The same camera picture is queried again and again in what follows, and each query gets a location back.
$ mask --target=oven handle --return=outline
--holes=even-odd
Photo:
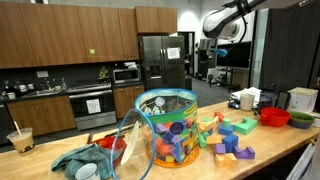
[[[100,96],[104,94],[111,94],[112,90],[107,91],[99,91],[99,92],[91,92],[91,93],[84,93],[84,94],[78,94],[78,95],[71,95],[69,96],[70,99],[78,99],[82,97],[90,97],[90,96]]]

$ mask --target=backsplash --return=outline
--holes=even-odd
[[[37,71],[48,71],[51,87],[61,84],[61,79],[65,78],[67,86],[75,84],[76,80],[84,79],[98,79],[99,72],[102,67],[108,70],[108,76],[112,77],[112,70],[115,68],[114,62],[104,62],[95,64],[73,64],[63,66],[50,66],[50,67],[32,67],[32,68],[19,68],[19,69],[1,69],[0,70],[0,90],[4,89],[4,80],[9,80],[10,85],[13,86],[16,80],[21,83],[33,83],[36,89],[41,89],[41,83],[44,83],[44,78],[37,77]]]

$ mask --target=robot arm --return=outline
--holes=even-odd
[[[223,9],[210,14],[203,23],[203,32],[212,39],[231,39],[239,32],[234,22],[241,16],[264,8],[284,9],[304,6],[313,0],[233,0],[223,5]]]

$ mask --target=green bowl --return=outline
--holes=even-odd
[[[314,122],[314,117],[309,114],[295,111],[291,111],[289,113],[291,115],[291,118],[288,124],[292,127],[299,129],[308,129]]]

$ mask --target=red bowl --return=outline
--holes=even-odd
[[[90,144],[96,143],[96,144],[100,144],[101,147],[105,148],[105,149],[109,149],[111,151],[112,149],[112,144],[114,141],[115,137],[105,137],[105,138],[101,138],[101,139],[97,139],[95,141],[92,141]],[[127,148],[127,144],[126,142],[123,140],[123,138],[118,138],[117,143],[116,143],[116,147],[114,148],[115,150],[122,150],[121,155],[115,159],[113,161],[113,166],[118,165],[121,162],[122,156],[124,151]]]
[[[286,125],[291,115],[282,109],[265,107],[261,110],[260,121],[263,125],[282,127]]]

